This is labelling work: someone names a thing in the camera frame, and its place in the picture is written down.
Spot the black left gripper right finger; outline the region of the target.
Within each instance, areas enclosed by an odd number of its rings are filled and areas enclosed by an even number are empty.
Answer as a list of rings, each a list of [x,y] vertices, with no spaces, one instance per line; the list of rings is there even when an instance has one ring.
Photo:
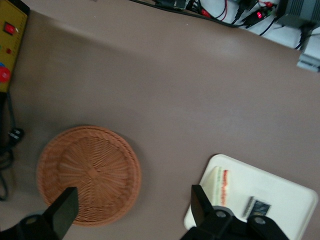
[[[191,212],[195,226],[183,240],[286,240],[288,237],[271,218],[251,216],[239,220],[227,207],[212,206],[203,188],[191,186]]]

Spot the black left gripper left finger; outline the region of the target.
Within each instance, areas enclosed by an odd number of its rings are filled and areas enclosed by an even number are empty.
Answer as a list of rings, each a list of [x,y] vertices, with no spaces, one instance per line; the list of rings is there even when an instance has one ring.
[[[0,232],[2,240],[62,240],[79,213],[78,189],[67,187],[41,214],[28,215]]]

